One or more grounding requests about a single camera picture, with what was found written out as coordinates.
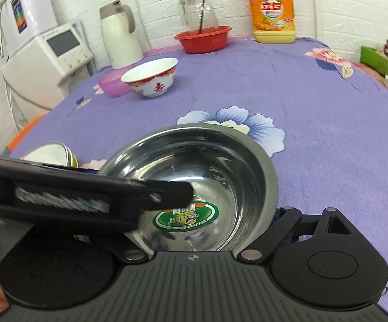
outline gray screen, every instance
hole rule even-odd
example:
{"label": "gray screen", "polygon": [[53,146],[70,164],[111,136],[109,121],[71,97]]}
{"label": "gray screen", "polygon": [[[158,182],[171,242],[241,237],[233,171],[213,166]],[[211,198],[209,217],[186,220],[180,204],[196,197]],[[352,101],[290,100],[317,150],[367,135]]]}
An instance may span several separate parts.
{"label": "gray screen", "polygon": [[79,46],[79,42],[70,30],[63,32],[47,40],[48,45],[52,48],[57,57],[70,51],[72,48]]}

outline gray ribbed plate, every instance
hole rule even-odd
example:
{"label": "gray ribbed plate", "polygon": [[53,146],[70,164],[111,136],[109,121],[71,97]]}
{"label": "gray ribbed plate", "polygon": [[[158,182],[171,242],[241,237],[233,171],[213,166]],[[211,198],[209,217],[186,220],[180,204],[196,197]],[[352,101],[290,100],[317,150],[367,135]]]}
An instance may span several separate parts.
{"label": "gray ribbed plate", "polygon": [[0,322],[386,322],[371,305],[328,312],[292,301],[264,268],[236,261],[230,252],[158,252],[126,266],[113,286],[89,303],[59,311],[13,306]]}

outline bowl with red pattern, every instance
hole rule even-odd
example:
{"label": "bowl with red pattern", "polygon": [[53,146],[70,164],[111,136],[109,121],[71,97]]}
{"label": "bowl with red pattern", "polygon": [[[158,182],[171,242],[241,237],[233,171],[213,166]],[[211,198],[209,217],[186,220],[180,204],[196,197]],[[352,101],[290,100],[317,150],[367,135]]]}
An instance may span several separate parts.
{"label": "bowl with red pattern", "polygon": [[151,60],[127,71],[121,81],[140,96],[159,96],[173,84],[177,63],[176,58]]}

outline pink plastic bowl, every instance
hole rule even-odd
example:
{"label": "pink plastic bowl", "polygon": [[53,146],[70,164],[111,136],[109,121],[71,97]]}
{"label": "pink plastic bowl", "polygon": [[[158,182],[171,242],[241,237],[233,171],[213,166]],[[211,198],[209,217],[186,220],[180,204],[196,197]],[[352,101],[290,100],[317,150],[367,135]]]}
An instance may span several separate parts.
{"label": "pink plastic bowl", "polygon": [[103,92],[111,98],[119,97],[130,92],[130,86],[121,82],[121,77],[132,68],[134,68],[134,65],[128,65],[104,75],[99,80],[99,86],[103,89]]}

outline dish soap bottle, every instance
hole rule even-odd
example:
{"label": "dish soap bottle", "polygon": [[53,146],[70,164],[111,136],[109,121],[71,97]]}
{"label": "dish soap bottle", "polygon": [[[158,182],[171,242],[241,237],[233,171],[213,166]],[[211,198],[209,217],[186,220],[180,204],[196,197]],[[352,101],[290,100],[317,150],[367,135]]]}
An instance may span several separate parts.
{"label": "dish soap bottle", "polygon": [[295,41],[292,0],[249,0],[255,39],[261,43]]}

